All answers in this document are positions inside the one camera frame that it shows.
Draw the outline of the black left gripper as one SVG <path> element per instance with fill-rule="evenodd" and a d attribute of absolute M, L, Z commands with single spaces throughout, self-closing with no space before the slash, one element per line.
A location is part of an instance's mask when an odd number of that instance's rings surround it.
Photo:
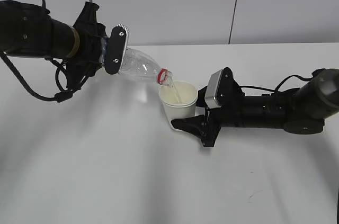
<path fill-rule="evenodd" d="M 79 47 L 77 52 L 67 59 L 67 88 L 80 89 L 85 78 L 93 77 L 101 68 L 102 39 L 106 38 L 106 26 L 99 23 L 96 12 L 99 6 L 85 2 L 73 28 L 78 33 Z"/>

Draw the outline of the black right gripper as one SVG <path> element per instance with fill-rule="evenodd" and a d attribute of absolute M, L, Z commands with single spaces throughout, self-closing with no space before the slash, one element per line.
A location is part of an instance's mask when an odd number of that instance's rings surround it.
<path fill-rule="evenodd" d="M 174 129 L 187 132 L 200 138 L 204 147 L 214 147 L 222 127 L 235 127 L 236 124 L 240 124 L 239 113 L 241 108 L 239 106 L 237 109 L 229 107 L 209 109 L 205 102 L 206 90 L 207 86 L 198 90 L 198 98 L 196 102 L 196 107 L 204 108 L 204 115 L 174 119 L 171 121 L 171 124 Z"/>

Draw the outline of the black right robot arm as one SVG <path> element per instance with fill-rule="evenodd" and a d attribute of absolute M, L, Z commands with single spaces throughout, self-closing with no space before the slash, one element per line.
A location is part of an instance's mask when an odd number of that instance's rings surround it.
<path fill-rule="evenodd" d="M 282 129 L 297 135 L 321 133 L 325 119 L 338 113 L 338 69 L 318 69 L 306 84 L 280 90 L 280 85 L 261 96 L 247 96 L 233 72 L 226 67 L 212 74 L 198 91 L 197 107 L 204 114 L 173 119 L 175 129 L 190 133 L 204 147 L 213 147 L 222 127 Z"/>

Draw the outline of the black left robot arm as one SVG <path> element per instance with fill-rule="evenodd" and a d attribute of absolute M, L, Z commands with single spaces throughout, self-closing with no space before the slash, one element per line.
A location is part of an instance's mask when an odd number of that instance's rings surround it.
<path fill-rule="evenodd" d="M 68 87 L 102 67 L 105 26 L 96 20 L 99 6 L 86 2 L 74 25 L 57 21 L 48 9 L 17 1 L 1 2 L 1 50 L 8 56 L 61 59 Z"/>

